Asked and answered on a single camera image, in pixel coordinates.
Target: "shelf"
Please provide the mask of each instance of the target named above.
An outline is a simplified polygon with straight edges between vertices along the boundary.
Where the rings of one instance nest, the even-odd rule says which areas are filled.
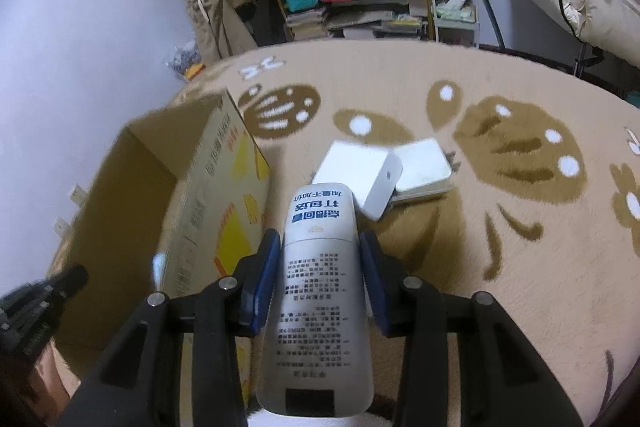
[[[450,28],[452,30],[474,31],[478,25],[477,22],[454,21],[440,18],[435,19],[434,22],[438,28]]]

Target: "white square object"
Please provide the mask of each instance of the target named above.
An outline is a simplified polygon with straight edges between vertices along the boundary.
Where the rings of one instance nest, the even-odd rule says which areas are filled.
[[[402,162],[402,175],[396,183],[398,192],[431,185],[451,176],[451,165],[434,138],[401,145],[393,152]]]
[[[402,174],[400,158],[387,149],[335,141],[312,183],[347,185],[358,209],[377,221]]]

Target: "brown floral pattern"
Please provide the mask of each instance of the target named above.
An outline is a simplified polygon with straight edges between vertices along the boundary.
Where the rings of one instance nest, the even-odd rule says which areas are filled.
[[[612,164],[609,168],[618,188],[611,200],[613,213],[622,227],[631,229],[634,250],[640,257],[640,187],[631,167],[626,163],[620,167]]]

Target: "beige blanket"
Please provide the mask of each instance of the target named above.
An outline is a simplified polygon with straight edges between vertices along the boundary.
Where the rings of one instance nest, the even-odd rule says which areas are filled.
[[[585,424],[596,418],[640,355],[637,109],[520,58],[423,42],[262,48],[204,73],[176,102],[221,87],[273,169],[268,227],[282,229],[335,139],[435,136],[455,151],[462,164],[446,199],[364,225],[440,290],[495,295]],[[371,329],[376,393],[395,397],[402,341]]]

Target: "stack of books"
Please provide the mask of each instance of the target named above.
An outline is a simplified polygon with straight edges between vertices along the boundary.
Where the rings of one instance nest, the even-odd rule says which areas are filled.
[[[295,41],[324,39],[327,36],[323,26],[326,16],[326,6],[319,6],[313,10],[288,15],[286,24]]]

